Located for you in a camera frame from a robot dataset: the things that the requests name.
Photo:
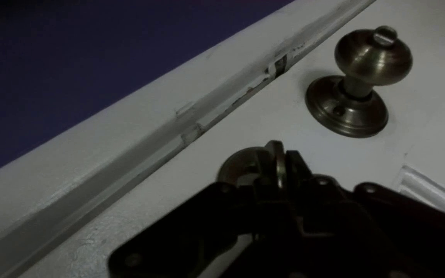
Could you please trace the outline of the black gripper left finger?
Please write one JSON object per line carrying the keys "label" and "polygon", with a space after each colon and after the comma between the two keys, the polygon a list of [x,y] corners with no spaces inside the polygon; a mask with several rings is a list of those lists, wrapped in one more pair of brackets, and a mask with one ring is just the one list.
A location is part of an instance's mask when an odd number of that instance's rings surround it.
{"label": "black gripper left finger", "polygon": [[264,180],[242,186],[219,183],[191,197],[117,248],[108,259],[109,278],[196,278],[240,235],[268,239],[290,232],[285,189]]}

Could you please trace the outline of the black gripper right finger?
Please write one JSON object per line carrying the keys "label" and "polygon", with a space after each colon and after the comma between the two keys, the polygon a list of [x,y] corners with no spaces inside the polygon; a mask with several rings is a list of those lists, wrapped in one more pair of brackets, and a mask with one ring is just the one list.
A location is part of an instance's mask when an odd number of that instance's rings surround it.
{"label": "black gripper right finger", "polygon": [[287,183],[302,234],[332,240],[358,278],[445,278],[445,214],[373,183],[352,192],[333,178]]}

